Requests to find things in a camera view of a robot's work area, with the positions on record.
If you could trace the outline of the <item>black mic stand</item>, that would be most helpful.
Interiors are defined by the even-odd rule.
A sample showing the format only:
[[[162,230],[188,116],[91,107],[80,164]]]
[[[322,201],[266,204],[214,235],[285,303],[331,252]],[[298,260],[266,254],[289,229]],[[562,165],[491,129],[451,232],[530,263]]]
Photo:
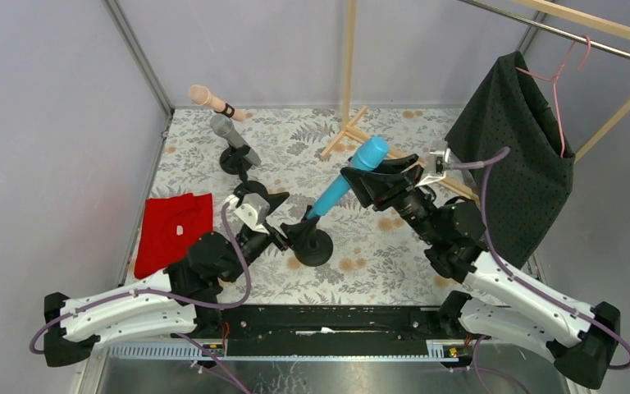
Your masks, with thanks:
[[[224,109],[212,118],[211,127],[214,134],[224,139],[229,147],[220,157],[221,169],[232,175],[239,175],[255,166],[253,150],[236,130],[231,117],[235,109],[226,104]]]
[[[331,237],[318,228],[319,217],[310,218],[294,226],[293,251],[297,260],[308,267],[327,263],[334,250]]]
[[[248,151],[249,148],[247,146],[235,149],[229,145],[221,153],[219,159],[220,167],[223,172],[230,175],[237,175],[240,179],[239,185],[234,189],[234,192],[236,192],[239,197],[246,194],[256,193],[266,199],[268,195],[267,188],[262,183],[258,181],[251,181],[248,178],[247,171],[253,167],[246,158]]]

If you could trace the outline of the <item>blue microphone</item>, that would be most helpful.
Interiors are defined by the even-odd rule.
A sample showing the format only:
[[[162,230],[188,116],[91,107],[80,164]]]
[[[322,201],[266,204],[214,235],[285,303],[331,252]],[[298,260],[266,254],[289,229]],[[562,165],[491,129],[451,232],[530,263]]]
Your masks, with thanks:
[[[349,161],[348,169],[355,168],[370,172],[376,169],[389,152],[389,145],[379,136],[373,136],[363,143]],[[350,190],[350,185],[339,175],[316,200],[305,214],[304,219],[322,217],[327,214]]]

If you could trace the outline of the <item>grey microphone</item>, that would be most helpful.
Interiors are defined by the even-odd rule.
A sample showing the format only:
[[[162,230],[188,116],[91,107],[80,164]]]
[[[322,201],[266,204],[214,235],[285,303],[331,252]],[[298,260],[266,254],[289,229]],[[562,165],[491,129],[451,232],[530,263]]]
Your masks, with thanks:
[[[240,149],[247,146],[249,148],[249,151],[246,154],[248,162],[256,167],[260,167],[262,165],[261,158],[258,156],[253,147],[239,134],[233,121],[229,117],[222,114],[215,114],[210,119],[210,127],[217,137],[226,140],[231,147]]]

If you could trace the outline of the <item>beige microphone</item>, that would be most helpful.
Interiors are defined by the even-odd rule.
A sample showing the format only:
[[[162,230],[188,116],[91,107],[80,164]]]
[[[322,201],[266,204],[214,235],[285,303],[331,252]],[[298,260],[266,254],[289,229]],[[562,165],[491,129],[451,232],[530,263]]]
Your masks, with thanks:
[[[234,108],[223,99],[214,95],[206,86],[191,85],[188,91],[189,99],[200,107],[207,107],[214,112],[224,115],[235,121],[245,121],[246,115],[240,110]]]

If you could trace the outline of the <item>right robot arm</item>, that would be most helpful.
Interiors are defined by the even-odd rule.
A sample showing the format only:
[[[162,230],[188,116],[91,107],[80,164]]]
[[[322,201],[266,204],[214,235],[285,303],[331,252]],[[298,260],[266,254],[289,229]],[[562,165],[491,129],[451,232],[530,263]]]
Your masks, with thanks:
[[[399,214],[427,245],[424,254],[439,275],[499,301],[494,306],[452,292],[439,309],[446,331],[507,341],[544,357],[572,382],[599,389],[620,344],[619,310],[575,300],[511,268],[492,244],[483,205],[465,200],[436,206],[424,188],[460,168],[443,150],[426,167],[407,157],[381,172],[349,166],[340,173],[363,207]]]

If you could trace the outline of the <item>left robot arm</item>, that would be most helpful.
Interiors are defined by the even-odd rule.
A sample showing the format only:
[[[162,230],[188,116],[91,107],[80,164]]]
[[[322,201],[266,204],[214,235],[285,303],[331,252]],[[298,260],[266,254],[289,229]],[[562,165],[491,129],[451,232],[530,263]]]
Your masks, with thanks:
[[[221,207],[223,232],[209,231],[181,259],[130,285],[70,298],[61,292],[43,301],[45,324],[30,342],[51,368],[77,364],[112,343],[220,326],[223,310],[246,304],[253,281],[249,266],[271,245],[292,250],[308,266],[333,253],[329,235],[310,208],[306,218],[275,228],[267,217],[289,193],[230,195]]]

